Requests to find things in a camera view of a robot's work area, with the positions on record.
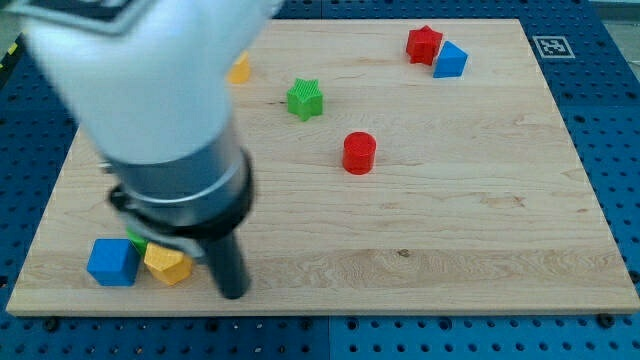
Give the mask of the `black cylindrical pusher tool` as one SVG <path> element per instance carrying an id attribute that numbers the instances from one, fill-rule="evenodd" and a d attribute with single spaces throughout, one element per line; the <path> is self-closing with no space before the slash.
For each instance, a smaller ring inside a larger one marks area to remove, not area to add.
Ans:
<path id="1" fill-rule="evenodd" d="M 206 264 L 224 298 L 241 298 L 248 290 L 250 276 L 233 232 L 201 243 Z"/>

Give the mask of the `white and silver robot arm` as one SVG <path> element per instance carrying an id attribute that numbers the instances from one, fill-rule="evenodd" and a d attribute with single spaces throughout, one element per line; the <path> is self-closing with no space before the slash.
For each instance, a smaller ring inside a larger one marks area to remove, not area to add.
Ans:
<path id="1" fill-rule="evenodd" d="M 281 0 L 13 1 L 33 58 L 117 177 L 133 233 L 250 284 L 235 230 L 251 210 L 249 153 L 227 74 Z"/>

